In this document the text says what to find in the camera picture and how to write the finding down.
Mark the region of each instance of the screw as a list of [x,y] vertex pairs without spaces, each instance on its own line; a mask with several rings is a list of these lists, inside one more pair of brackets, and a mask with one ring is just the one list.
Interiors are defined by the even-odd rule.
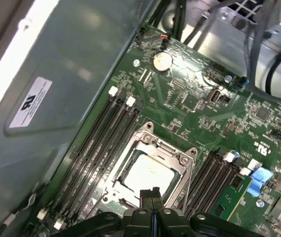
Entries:
[[132,64],[134,65],[134,67],[139,67],[140,66],[140,61],[138,59],[135,59]]
[[206,220],[206,216],[204,215],[197,215],[196,218],[198,218],[199,220]]
[[105,219],[106,220],[114,220],[114,216],[106,216]]
[[169,209],[165,209],[165,210],[163,210],[163,213],[164,213],[164,214],[171,214],[171,213],[172,213],[172,211],[171,211],[171,210],[169,210]]
[[187,163],[188,163],[188,159],[187,159],[187,158],[182,158],[182,159],[180,160],[180,162],[181,162],[182,164],[187,164]]
[[255,204],[257,205],[257,207],[260,207],[260,208],[264,207],[264,205],[265,205],[264,201],[261,199],[259,199]]
[[224,80],[226,83],[231,83],[233,81],[233,77],[231,75],[226,75]]
[[221,15],[221,19],[226,20],[228,16],[229,14],[225,12],[224,14]]

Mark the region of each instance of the wire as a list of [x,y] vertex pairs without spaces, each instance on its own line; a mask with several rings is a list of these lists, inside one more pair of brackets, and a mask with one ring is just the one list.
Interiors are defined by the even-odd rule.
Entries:
[[[230,5],[235,4],[236,2],[241,2],[243,0],[225,0],[223,2],[220,2],[218,4],[216,4],[215,6],[212,6],[208,12],[210,14],[216,14],[217,10],[223,8],[223,7],[227,7]],[[197,22],[197,24],[195,25],[193,31],[189,34],[189,36],[184,40],[184,44],[188,45],[191,40],[197,35],[197,33],[201,30],[202,26],[204,25],[205,21],[207,20],[207,18],[205,16],[202,16],[199,21]]]
[[246,71],[250,72],[250,48],[249,48],[249,40],[250,40],[250,35],[253,31],[253,27],[250,24],[249,21],[247,21],[247,30],[245,32],[245,37],[243,41],[243,55],[244,55],[244,61],[245,61],[245,67]]
[[149,25],[151,25],[154,22],[154,20],[156,19],[157,15],[159,14],[160,9],[162,8],[162,5],[163,5],[163,0],[161,0],[159,2],[159,5],[155,9],[154,13],[151,15],[151,17],[150,17],[150,19],[148,21]]
[[158,24],[161,21],[163,14],[165,13],[165,11],[168,8],[168,6],[170,5],[170,3],[171,3],[171,0],[161,0],[158,7],[156,8],[157,14],[156,14],[155,21],[153,23],[154,27],[158,27]]
[[198,34],[198,32],[201,30],[202,26],[204,25],[205,21],[207,20],[206,17],[202,16],[197,24],[195,25],[193,31],[187,36],[187,38],[184,40],[184,44],[188,45],[191,40]]
[[172,27],[172,36],[181,41],[186,13],[186,0],[176,0],[175,15]]
[[256,68],[259,60],[259,54],[261,49],[261,44],[264,38],[264,32],[267,28],[267,25],[269,23],[271,12],[273,11],[275,5],[275,0],[267,0],[264,1],[262,8],[261,8],[261,15],[260,19],[257,22],[257,26],[255,28],[255,34],[253,38],[253,44],[250,52],[250,71],[247,72],[247,80],[249,81],[248,87],[251,90],[251,92],[263,98],[267,101],[273,101],[276,103],[281,103],[281,98],[277,98],[274,96],[271,96],[264,91],[258,89],[255,86],[255,77],[256,77]]
[[272,78],[274,75],[274,72],[278,68],[278,66],[281,64],[281,53],[279,53],[275,57],[275,61],[272,65],[272,67],[269,70],[269,73],[267,75],[266,81],[265,81],[265,92],[271,95],[271,83],[272,83]]

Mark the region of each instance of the white label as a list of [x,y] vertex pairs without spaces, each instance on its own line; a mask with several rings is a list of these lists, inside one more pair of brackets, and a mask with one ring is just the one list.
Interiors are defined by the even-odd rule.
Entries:
[[258,142],[254,142],[254,145],[258,148],[257,152],[264,155],[266,157],[267,154],[271,153],[271,150],[269,149],[269,145],[265,144],[264,142],[260,142],[260,144]]
[[52,81],[50,80],[41,77],[36,78],[32,88],[17,111],[10,128],[27,127],[30,124],[51,84]]

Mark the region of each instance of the black cable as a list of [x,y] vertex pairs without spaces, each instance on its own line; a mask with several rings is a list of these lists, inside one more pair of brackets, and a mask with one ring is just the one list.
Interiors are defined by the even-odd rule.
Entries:
[[163,6],[163,0],[161,0],[157,6],[157,8],[155,9],[154,13],[151,15],[148,24],[152,25],[152,23],[154,22],[154,20],[156,19],[157,15],[159,14],[160,9]]
[[[212,6],[208,12],[210,14],[216,14],[216,11],[223,8],[223,7],[227,7],[227,6],[231,6],[233,4],[235,4],[236,2],[240,2],[242,0],[225,0],[222,1],[218,4],[216,4],[215,6]],[[205,16],[202,16],[199,21],[197,22],[197,24],[195,25],[193,31],[189,34],[189,36],[184,40],[184,44],[188,45],[189,42],[197,35],[197,33],[201,30],[202,26],[204,25],[205,21],[207,20],[207,18]]]
[[267,101],[281,103],[281,98],[271,96],[255,86],[256,68],[259,60],[261,44],[274,6],[274,0],[267,0],[264,1],[261,8],[260,19],[258,20],[257,26],[255,28],[253,44],[250,52],[250,71],[247,72],[247,79],[249,81],[248,87],[254,95],[259,96]]
[[275,61],[272,65],[272,67],[269,70],[269,73],[267,75],[266,81],[265,81],[265,92],[271,95],[271,84],[272,84],[272,78],[274,75],[274,72],[278,68],[278,66],[281,64],[281,53],[279,53],[275,57]]
[[188,45],[191,40],[198,34],[198,32],[201,30],[202,26],[204,25],[205,21],[207,20],[206,17],[202,16],[197,24],[195,25],[193,31],[187,36],[187,38],[184,40],[184,44]]
[[186,13],[186,0],[176,0],[175,15],[172,27],[172,37],[181,41]]
[[159,11],[157,12],[155,21],[153,23],[154,27],[158,27],[159,22],[161,21],[163,14],[165,13],[166,9],[168,8],[168,6],[171,3],[171,0],[161,0],[162,4],[161,4],[161,8],[159,9]]

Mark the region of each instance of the dimm slot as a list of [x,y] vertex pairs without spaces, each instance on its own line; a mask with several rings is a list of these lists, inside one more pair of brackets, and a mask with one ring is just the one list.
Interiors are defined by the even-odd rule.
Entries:
[[195,207],[198,205],[200,199],[203,197],[205,191],[209,188],[207,185],[212,182],[212,180],[216,177],[218,168],[219,168],[218,162],[215,160],[214,165],[211,167],[211,169],[207,172],[207,174],[204,176],[203,180],[196,186],[195,192],[191,199],[193,202],[187,206],[187,210],[194,210]]
[[98,154],[102,151],[104,144],[107,142],[108,139],[108,133],[109,133],[109,128],[113,124],[114,121],[116,121],[117,116],[120,115],[121,113],[121,103],[118,103],[118,107],[115,107],[113,115],[110,117],[109,121],[104,123],[104,126],[98,135],[98,138],[95,140],[93,148],[90,149],[88,154],[86,155],[85,162],[81,166],[79,172],[76,174],[75,179],[72,181],[72,185],[69,186],[64,199],[62,201],[62,210],[61,212],[64,212],[68,206],[68,202],[71,200],[71,197],[73,197],[77,191],[78,187],[84,180],[84,172],[86,171],[87,167],[89,164],[93,163],[95,159],[97,159]]
[[[202,178],[203,174],[209,169],[209,166],[211,165],[211,162],[213,159],[209,156],[206,157],[205,161],[203,162],[202,166],[199,168],[197,174],[195,175],[194,179],[190,183],[189,187],[189,194],[188,194],[188,201],[187,204],[190,204],[192,202],[192,199],[190,198],[193,195],[193,191],[195,188],[195,185],[200,179]],[[183,208],[183,199],[179,201],[178,208],[182,209]]]
[[128,135],[128,133],[131,131],[132,126],[134,125],[138,114],[139,114],[139,110],[134,110],[134,115],[132,117],[132,119],[130,120],[130,122],[128,123],[128,125],[126,126],[126,129],[124,130],[124,132],[121,134],[120,138],[117,141],[118,145],[115,145],[114,149],[110,151],[110,153],[107,156],[107,161],[105,163],[105,165],[102,167],[102,172],[100,172],[98,174],[98,177],[96,177],[94,179],[94,184],[92,184],[89,188],[88,193],[85,195],[83,201],[81,202],[78,211],[75,214],[75,218],[77,219],[79,214],[81,213],[82,209],[85,207],[86,203],[89,201],[90,196],[91,196],[91,192],[96,188],[96,186],[98,185],[98,183],[100,182],[100,179],[103,177],[104,173],[106,172],[106,168],[109,166],[109,164],[111,163],[112,159],[114,158],[114,156],[116,155],[116,153],[118,152],[119,148],[120,148],[120,144],[124,141],[125,137]]
[[84,193],[84,190],[86,186],[88,185],[89,181],[91,180],[94,172],[96,171],[97,167],[102,166],[102,160],[105,157],[106,153],[108,152],[108,149],[112,145],[112,142],[114,141],[114,138],[117,134],[117,132],[121,129],[121,126],[123,125],[123,122],[127,118],[128,110],[126,108],[123,108],[122,113],[119,117],[115,120],[114,127],[111,131],[111,134],[109,135],[108,140],[105,142],[105,145],[102,147],[101,151],[97,154],[97,157],[94,161],[94,164],[92,168],[88,171],[88,173],[85,175],[84,180],[81,182],[80,186],[78,187],[77,194],[74,193],[72,195],[72,201],[69,203],[70,209],[73,209],[74,205],[76,206],[78,204],[78,201],[80,200],[81,196]]
[[229,170],[229,174],[226,180],[220,185],[220,188],[217,190],[216,194],[212,197],[212,200],[209,202],[209,205],[207,206],[205,211],[209,212],[212,209],[212,207],[215,205],[216,201],[218,200],[219,196],[224,191],[225,187],[227,187],[227,185],[233,180],[235,175],[236,173],[233,170]]
[[[71,191],[75,188],[78,179],[80,179],[80,177],[82,177],[82,174],[85,171],[85,166],[88,164],[88,157],[90,157],[91,154],[94,154],[96,152],[96,150],[98,149],[100,142],[103,140],[106,133],[108,132],[108,128],[112,124],[112,121],[116,117],[116,114],[119,112],[121,106],[122,106],[121,102],[116,101],[114,108],[111,109],[110,114],[107,116],[105,121],[102,123],[101,131],[96,135],[96,138],[95,138],[95,141],[94,141],[92,147],[90,148],[87,155],[85,157],[83,157],[84,162],[82,163],[81,167],[79,168],[79,172],[77,172],[74,175],[74,177],[71,180],[70,184],[68,185],[67,190],[65,191],[64,195],[60,198],[59,203],[64,203],[64,200],[66,200],[68,198]],[[61,204],[61,206],[59,205],[59,207],[56,208],[56,211],[60,210],[61,208],[62,208],[62,204]]]
[[218,176],[214,179],[214,181],[212,182],[212,184],[210,185],[211,190],[208,194],[205,194],[206,197],[204,199],[204,202],[201,204],[201,206],[199,206],[197,209],[198,211],[205,211],[207,205],[210,204],[212,198],[214,197],[214,195],[216,194],[216,192],[218,191],[219,187],[220,187],[220,182],[223,182],[226,180],[227,175],[230,172],[230,168],[227,167],[225,164],[221,165],[221,169],[218,173]]
[[59,197],[62,189],[65,188],[65,184],[68,182],[69,177],[73,176],[73,173],[76,170],[76,167],[80,165],[80,161],[82,153],[87,149],[87,147],[90,145],[92,138],[94,137],[95,133],[99,130],[102,121],[104,120],[105,116],[108,114],[109,112],[109,108],[112,105],[112,103],[114,102],[114,98],[111,97],[106,105],[103,107],[101,113],[99,114],[99,116],[97,117],[96,121],[94,122],[94,125],[92,127],[92,130],[90,131],[89,135],[86,137],[85,141],[83,142],[83,145],[80,147],[80,150],[78,152],[78,154],[76,155],[75,159],[72,161],[71,165],[69,166],[69,168],[67,169],[66,174],[64,175],[61,183],[58,186],[58,189],[56,191],[55,197]]
[[209,177],[210,172],[213,170],[213,168],[216,166],[216,160],[212,160],[209,163],[209,166],[207,167],[207,169],[205,170],[205,173],[201,174],[201,176],[199,177],[199,182],[196,183],[193,187],[192,190],[189,193],[189,201],[188,201],[188,206],[187,208],[189,208],[189,206],[192,205],[192,202],[196,201],[196,195],[199,193],[200,189],[204,188],[204,183],[207,180],[207,178]]
[[199,197],[199,201],[196,203],[196,205],[193,207],[193,210],[200,212],[201,207],[204,205],[205,202],[207,202],[208,195],[213,192],[213,190],[216,188],[216,185],[214,183],[218,181],[217,179],[221,176],[223,172],[223,167],[221,166],[220,162],[217,161],[217,168],[215,172],[212,173],[212,177],[209,179],[209,182],[206,183],[206,188],[203,189],[201,197]]

